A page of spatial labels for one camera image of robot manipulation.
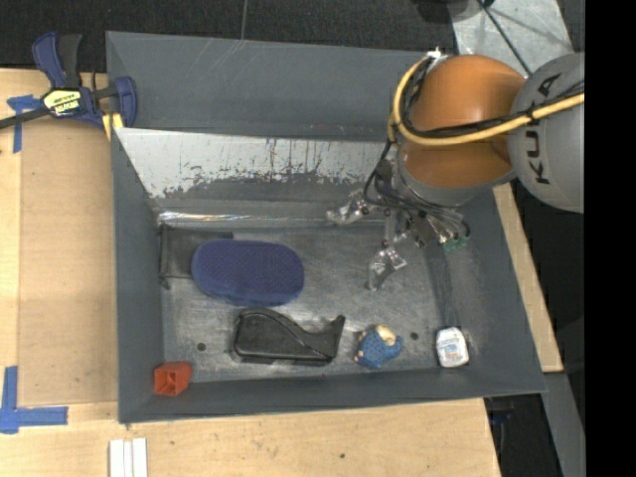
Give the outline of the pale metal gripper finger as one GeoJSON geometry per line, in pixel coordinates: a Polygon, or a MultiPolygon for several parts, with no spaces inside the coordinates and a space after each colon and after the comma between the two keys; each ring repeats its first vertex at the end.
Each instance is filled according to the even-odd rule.
{"type": "Polygon", "coordinates": [[[345,226],[381,210],[379,204],[369,202],[364,190],[359,189],[350,193],[345,205],[327,210],[326,220],[336,226],[345,226]]]}
{"type": "Polygon", "coordinates": [[[406,265],[406,259],[393,246],[381,248],[374,254],[367,267],[367,288],[371,291],[379,290],[389,276],[406,265]]]}

